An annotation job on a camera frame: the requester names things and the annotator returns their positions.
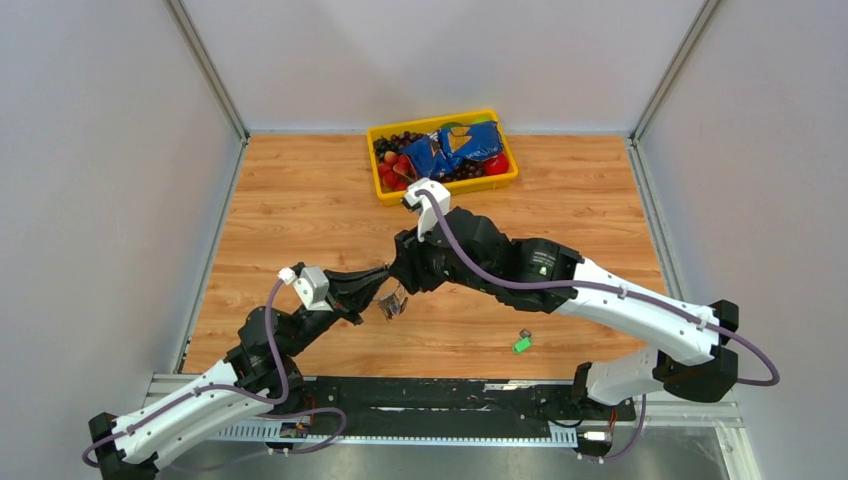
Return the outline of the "green tagged key bunch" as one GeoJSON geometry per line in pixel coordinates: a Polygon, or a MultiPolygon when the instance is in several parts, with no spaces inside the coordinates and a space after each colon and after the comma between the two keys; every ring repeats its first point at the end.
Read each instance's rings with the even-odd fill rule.
{"type": "Polygon", "coordinates": [[[529,350],[533,346],[533,334],[527,329],[522,329],[519,333],[519,339],[512,345],[512,352],[520,355],[529,350]]]}

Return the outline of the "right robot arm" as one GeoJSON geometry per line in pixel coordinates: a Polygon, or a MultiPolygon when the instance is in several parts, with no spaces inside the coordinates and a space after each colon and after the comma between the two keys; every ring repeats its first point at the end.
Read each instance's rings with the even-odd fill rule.
{"type": "Polygon", "coordinates": [[[687,306],[559,243],[511,239],[489,218],[462,208],[451,210],[446,222],[448,232],[435,226],[395,236],[389,272],[408,293],[457,284],[518,311],[576,316],[645,342],[617,360],[577,367],[570,393],[580,415],[596,417],[609,405],[661,390],[715,403],[737,383],[738,356],[718,331],[737,328],[735,304],[687,306]]]}

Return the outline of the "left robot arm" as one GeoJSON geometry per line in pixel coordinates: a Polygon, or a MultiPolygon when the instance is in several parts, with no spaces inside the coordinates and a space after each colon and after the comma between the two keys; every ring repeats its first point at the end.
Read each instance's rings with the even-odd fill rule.
{"type": "Polygon", "coordinates": [[[294,359],[339,320],[354,325],[389,277],[381,266],[336,272],[302,264],[282,269],[265,305],[254,309],[239,342],[193,381],[135,412],[103,412],[88,423],[85,465],[104,479],[153,479],[210,436],[243,420],[291,423],[300,432],[311,417],[337,407],[309,402],[294,359]]]}

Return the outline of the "large metal keyring with keys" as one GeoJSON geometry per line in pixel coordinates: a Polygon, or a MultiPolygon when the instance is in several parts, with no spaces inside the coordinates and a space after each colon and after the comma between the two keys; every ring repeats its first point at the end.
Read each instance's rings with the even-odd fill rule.
{"type": "Polygon", "coordinates": [[[387,322],[402,315],[407,309],[408,293],[401,284],[381,290],[373,302],[387,322]]]}

